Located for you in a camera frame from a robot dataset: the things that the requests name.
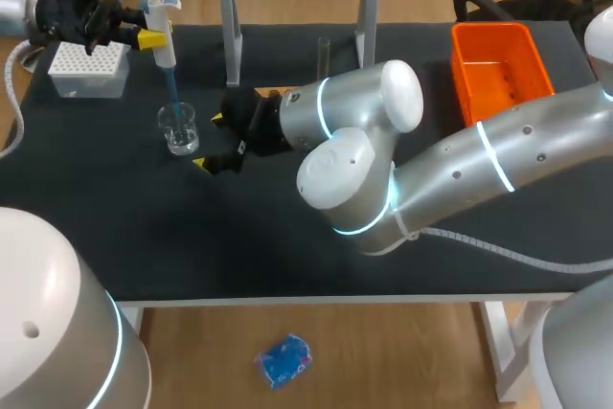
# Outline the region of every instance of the pipette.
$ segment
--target pipette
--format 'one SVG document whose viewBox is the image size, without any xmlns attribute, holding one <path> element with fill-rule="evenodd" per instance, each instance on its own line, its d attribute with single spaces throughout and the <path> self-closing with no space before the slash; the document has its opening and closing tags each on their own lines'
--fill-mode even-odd
<svg viewBox="0 0 613 409">
<path fill-rule="evenodd" d="M 141 9 L 145 12 L 147 28 L 150 31 L 164 33 L 166 35 L 166 45 L 153 49 L 155 63 L 164 71 L 166 84 L 169 91 L 170 104 L 174 108 L 177 118 L 177 125 L 180 125 L 179 96 L 176 89 L 176 79 L 174 77 L 174 67 L 176 57 L 174 56 L 174 46 L 172 45 L 172 27 L 169 22 L 167 9 L 174 8 L 181 10 L 180 0 L 143 0 Z"/>
</svg>

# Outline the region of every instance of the wooden floor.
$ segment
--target wooden floor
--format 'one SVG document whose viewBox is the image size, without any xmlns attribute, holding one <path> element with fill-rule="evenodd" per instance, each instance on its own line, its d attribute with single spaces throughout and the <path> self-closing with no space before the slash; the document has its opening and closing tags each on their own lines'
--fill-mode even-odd
<svg viewBox="0 0 613 409">
<path fill-rule="evenodd" d="M 219 24 L 219 0 L 182 2 L 175 23 Z M 349 23 L 357 2 L 238 0 L 238 9 L 243 23 Z M 453 19 L 450 0 L 380 0 L 380 22 Z M 14 43 L 0 39 L 0 55 Z M 19 94 L 28 79 L 15 70 Z M 3 94 L 0 138 L 11 123 L 7 107 Z M 253 359 L 288 333 L 308 342 L 313 366 L 273 393 Z M 470 304 L 166 308 L 148 312 L 142 336 L 152 409 L 499 407 L 481 319 Z M 531 395 L 517 407 L 539 404 Z"/>
</svg>

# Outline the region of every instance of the black table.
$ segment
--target black table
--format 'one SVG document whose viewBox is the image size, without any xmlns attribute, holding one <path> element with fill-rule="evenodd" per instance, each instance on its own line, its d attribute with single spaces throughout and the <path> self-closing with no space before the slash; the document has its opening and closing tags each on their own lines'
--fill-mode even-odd
<svg viewBox="0 0 613 409">
<path fill-rule="evenodd" d="M 566 23 L 528 25 L 556 91 L 594 81 Z M 406 60 L 425 97 L 423 122 L 401 138 L 397 165 L 462 128 L 449 65 L 450 28 L 378 28 L 377 60 Z M 320 36 L 331 39 L 332 75 L 357 66 L 349 25 L 245 26 L 243 35 L 245 85 L 313 81 Z M 221 29 L 176 27 L 174 37 L 179 94 L 196 109 L 198 153 L 226 149 L 229 140 L 209 123 L 225 81 Z M 23 102 L 23 144 L 0 164 L 0 206 L 32 212 L 55 225 L 119 301 L 559 297 L 603 276 L 550 273 L 428 236 L 384 257 L 363 256 L 296 191 L 303 152 L 249 157 L 242 174 L 217 177 L 189 159 L 171 158 L 156 127 L 167 93 L 151 53 L 131 53 L 120 100 L 59 98 L 46 74 L 52 58 L 48 53 L 39 63 Z M 613 163 L 592 162 L 437 227 L 547 261 L 605 259 L 613 247 L 612 182 Z"/>
</svg>

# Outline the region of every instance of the orange plastic crate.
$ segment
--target orange plastic crate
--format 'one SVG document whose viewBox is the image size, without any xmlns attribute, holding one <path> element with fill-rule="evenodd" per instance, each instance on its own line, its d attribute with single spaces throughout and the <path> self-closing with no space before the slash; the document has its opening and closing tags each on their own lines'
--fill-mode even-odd
<svg viewBox="0 0 613 409">
<path fill-rule="evenodd" d="M 451 35 L 451 68 L 466 126 L 555 93 L 523 24 L 458 23 Z"/>
</svg>

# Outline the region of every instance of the glass beaker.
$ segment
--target glass beaker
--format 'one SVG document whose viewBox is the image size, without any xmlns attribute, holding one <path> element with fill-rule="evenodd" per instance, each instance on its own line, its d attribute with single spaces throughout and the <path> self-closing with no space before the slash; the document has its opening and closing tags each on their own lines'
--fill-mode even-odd
<svg viewBox="0 0 613 409">
<path fill-rule="evenodd" d="M 326 79 L 329 75 L 329 38 L 319 37 L 317 40 L 317 81 Z"/>
<path fill-rule="evenodd" d="M 169 150 L 174 155 L 195 152 L 200 143 L 195 126 L 195 111 L 186 102 L 165 105 L 157 113 L 157 124 L 164 132 Z"/>
</svg>

